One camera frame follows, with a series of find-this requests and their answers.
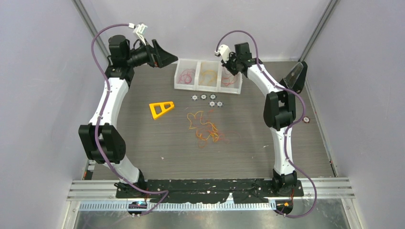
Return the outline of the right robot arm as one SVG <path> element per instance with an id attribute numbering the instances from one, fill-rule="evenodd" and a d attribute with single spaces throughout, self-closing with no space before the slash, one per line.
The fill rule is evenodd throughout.
<path id="1" fill-rule="evenodd" d="M 296 119 L 296 99 L 285 90 L 266 70 L 262 62 L 253 58 L 249 44 L 235 45 L 231 51 L 227 45 L 219 45 L 215 53 L 222 58 L 222 65 L 233 75 L 243 74 L 265 96 L 263 119 L 272 132 L 275 164 L 271 190 L 279 196 L 286 195 L 297 185 L 298 178 L 292 166 L 291 124 Z"/>

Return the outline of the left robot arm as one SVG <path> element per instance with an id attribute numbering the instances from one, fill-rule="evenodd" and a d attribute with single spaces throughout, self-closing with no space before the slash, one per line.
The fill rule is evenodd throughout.
<path id="1" fill-rule="evenodd" d="M 147 64 L 163 68 L 178 60 L 153 39 L 131 48 L 123 35 L 109 38 L 109 65 L 104 72 L 105 85 L 95 114 L 86 125 L 81 125 L 78 134 L 89 160 L 110 168 L 120 179 L 120 186 L 127 186 L 134 197 L 146 193 L 142 172 L 126 156 L 126 143 L 116 125 L 122 102 L 129 91 L 135 67 Z"/>

